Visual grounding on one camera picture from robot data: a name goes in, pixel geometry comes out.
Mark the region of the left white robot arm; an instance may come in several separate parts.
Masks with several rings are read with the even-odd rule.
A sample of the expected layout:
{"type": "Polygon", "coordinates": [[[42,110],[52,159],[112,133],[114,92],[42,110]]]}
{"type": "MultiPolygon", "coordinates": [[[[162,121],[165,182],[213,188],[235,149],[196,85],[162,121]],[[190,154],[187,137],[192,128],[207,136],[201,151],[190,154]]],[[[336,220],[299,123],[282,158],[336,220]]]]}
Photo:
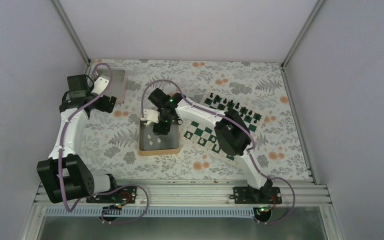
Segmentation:
{"type": "Polygon", "coordinates": [[[110,173],[92,173],[81,159],[82,138],[92,110],[111,113],[116,97],[104,95],[111,83],[99,75],[89,85],[85,75],[67,77],[68,91],[59,106],[61,124],[55,145],[36,171],[51,203],[87,198],[98,194],[111,203],[119,197],[116,180],[110,173]]]}

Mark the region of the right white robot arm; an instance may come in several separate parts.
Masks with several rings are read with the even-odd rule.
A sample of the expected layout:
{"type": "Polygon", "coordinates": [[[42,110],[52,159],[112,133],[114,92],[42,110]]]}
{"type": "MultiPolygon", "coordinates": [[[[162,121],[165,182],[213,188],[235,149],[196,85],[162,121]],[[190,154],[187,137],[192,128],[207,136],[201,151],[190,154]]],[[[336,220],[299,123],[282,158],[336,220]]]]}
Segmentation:
{"type": "Polygon", "coordinates": [[[156,109],[142,108],[140,120],[153,123],[155,135],[167,135],[172,122],[178,120],[204,124],[215,133],[219,148],[233,156],[242,169],[249,190],[246,198],[258,204],[269,199],[273,182],[259,169],[254,158],[255,141],[238,111],[213,109],[194,102],[181,91],[168,95],[159,88],[152,91],[148,100],[156,109]]]}

